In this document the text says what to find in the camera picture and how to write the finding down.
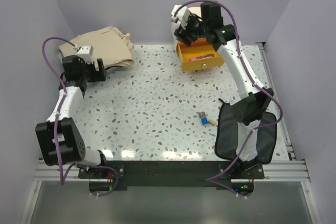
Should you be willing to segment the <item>pink capped glitter tube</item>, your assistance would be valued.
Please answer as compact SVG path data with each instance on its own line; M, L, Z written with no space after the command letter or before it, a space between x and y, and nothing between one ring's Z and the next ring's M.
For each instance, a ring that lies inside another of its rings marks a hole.
M215 57L214 54L208 54L208 55L192 57L189 59L189 61L197 61L197 60L203 60L203 59L214 58L214 57Z

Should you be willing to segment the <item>yellow drawer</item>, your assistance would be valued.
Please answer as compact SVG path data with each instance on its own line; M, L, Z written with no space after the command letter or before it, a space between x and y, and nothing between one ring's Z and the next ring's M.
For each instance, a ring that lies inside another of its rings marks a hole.
M223 58L206 39L198 39L190 46L178 42L176 52L183 72L215 68L224 64Z

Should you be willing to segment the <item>cream round drawer organizer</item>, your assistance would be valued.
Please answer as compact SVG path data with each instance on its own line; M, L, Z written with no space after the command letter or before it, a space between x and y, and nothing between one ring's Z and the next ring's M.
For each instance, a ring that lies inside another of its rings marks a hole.
M175 35L175 31L179 29L179 27L182 27L183 29L186 28L189 15L194 14L199 18L202 17L200 6L192 6L192 7L184 6L180 10L177 10L180 6L181 5L174 5L171 11L171 31L173 35L173 41L175 44L179 42L179 40Z

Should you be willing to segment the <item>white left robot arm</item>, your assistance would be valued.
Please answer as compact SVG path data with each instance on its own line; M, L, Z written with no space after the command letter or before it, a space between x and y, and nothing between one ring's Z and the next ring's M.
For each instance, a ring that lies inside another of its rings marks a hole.
M108 174L109 165L100 150L89 150L81 136L74 116L84 99L88 83L106 81L107 71L103 60L98 59L98 69L94 63L86 63L78 56L67 56L62 60L64 68L59 86L59 98L51 116L35 127L35 132L43 159L48 166L79 163L90 166L97 178Z

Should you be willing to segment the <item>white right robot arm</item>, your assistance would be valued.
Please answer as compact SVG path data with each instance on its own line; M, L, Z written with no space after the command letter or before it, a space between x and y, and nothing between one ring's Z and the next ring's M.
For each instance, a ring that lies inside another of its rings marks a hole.
M261 157L258 144L266 139L273 149L276 142L276 117L267 112L274 99L271 88L265 88L241 50L235 24L225 25L221 17L204 19L195 14L173 15L174 36L191 48L192 43L205 39L226 64L237 86L239 100L224 103L219 114L216 154L233 161L234 173L246 178L253 171L252 162L268 163Z

